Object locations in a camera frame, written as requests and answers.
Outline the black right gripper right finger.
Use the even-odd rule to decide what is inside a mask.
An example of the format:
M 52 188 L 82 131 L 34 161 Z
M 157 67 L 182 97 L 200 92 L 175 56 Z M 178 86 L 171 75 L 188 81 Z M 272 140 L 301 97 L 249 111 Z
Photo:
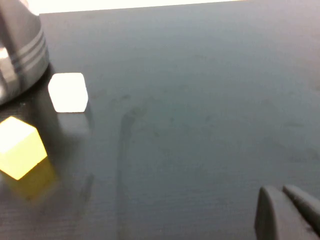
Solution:
M 320 236 L 320 200 L 295 185 L 284 185 L 282 191 L 293 202 L 306 222 Z

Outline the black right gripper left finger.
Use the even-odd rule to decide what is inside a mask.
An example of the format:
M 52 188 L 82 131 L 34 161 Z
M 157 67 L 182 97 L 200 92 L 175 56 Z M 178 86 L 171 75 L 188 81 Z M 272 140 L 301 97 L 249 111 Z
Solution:
M 316 240 L 317 233 L 292 200 L 273 186 L 259 189 L 255 220 L 258 240 Z

